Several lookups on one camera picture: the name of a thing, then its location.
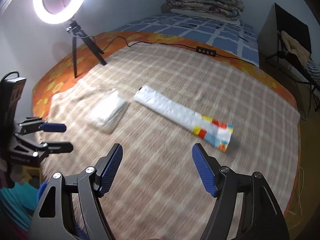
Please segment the long white colourful wrapper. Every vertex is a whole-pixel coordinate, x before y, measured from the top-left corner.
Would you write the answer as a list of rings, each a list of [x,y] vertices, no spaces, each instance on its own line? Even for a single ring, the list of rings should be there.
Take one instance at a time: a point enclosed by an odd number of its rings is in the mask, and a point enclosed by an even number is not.
[[[190,131],[193,135],[205,140],[222,152],[227,150],[233,133],[231,123],[219,122],[209,116],[195,112],[146,85],[138,90],[133,99]]]

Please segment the orange floral bed sheet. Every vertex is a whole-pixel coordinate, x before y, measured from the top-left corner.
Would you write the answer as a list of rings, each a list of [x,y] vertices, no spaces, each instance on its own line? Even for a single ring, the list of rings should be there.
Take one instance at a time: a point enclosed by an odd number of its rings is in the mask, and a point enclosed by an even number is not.
[[[108,32],[101,65],[85,46],[57,63],[33,88],[33,113],[86,134],[81,117],[114,88],[132,98],[143,85],[220,122],[233,124],[232,144],[217,156],[245,170],[262,167],[282,210],[289,208],[300,156],[300,114],[293,95],[251,62],[174,35]]]

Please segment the teal cloth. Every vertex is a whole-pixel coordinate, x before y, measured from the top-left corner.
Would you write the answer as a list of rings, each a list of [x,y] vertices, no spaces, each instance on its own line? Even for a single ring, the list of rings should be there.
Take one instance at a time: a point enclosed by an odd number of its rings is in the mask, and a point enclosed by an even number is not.
[[[1,189],[1,213],[27,232],[37,205],[38,189],[28,183]]]

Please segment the beige plaid blanket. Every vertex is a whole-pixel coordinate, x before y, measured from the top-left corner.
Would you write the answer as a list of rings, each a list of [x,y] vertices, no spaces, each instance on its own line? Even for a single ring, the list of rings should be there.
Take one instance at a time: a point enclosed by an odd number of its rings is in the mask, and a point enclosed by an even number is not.
[[[42,164],[44,175],[78,173],[119,143],[123,159],[109,193],[100,201],[116,239],[199,239],[215,203],[205,191],[191,157],[193,144],[201,138],[135,102],[134,96],[126,98],[119,90],[129,106],[113,133],[89,126],[85,116],[113,89],[104,89],[80,118],[86,134],[76,125],[74,132],[67,129],[65,133],[39,135],[40,141],[70,141],[74,146],[72,153],[46,158]],[[218,157],[220,150],[212,145],[203,141],[202,146],[221,165],[237,173],[259,171],[264,175],[262,167],[238,168]]]

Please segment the blue checked bed sheet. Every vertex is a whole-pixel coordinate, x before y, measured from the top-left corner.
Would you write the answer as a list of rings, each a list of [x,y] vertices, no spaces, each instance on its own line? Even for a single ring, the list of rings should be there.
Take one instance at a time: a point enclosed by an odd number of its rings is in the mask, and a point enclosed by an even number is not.
[[[142,31],[185,37],[214,46],[259,66],[257,35],[240,21],[234,25],[218,20],[173,13],[158,14],[130,22],[115,31]]]

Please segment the black folding chair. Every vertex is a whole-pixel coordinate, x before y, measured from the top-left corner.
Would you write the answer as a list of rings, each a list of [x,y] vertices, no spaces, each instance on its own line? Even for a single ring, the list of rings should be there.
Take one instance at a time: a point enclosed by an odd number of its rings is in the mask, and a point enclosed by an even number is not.
[[[312,99],[319,103],[319,65],[312,59],[308,25],[277,3],[271,6],[258,35],[259,52],[264,63],[294,83],[309,87],[309,107]]]

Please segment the clothes on chair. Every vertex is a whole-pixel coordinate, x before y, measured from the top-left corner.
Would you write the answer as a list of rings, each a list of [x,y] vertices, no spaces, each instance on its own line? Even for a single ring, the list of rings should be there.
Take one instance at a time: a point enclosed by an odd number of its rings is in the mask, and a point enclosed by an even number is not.
[[[310,53],[285,31],[282,30],[280,35],[288,54],[296,55],[303,69],[306,70],[317,85],[319,85],[319,65],[311,59]]]

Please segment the folded floral quilt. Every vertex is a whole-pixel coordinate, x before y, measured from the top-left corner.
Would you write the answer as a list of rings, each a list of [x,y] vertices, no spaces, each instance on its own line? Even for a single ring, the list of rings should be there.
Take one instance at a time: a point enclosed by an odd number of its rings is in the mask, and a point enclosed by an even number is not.
[[[188,10],[238,20],[244,11],[242,0],[166,0],[170,9]]]

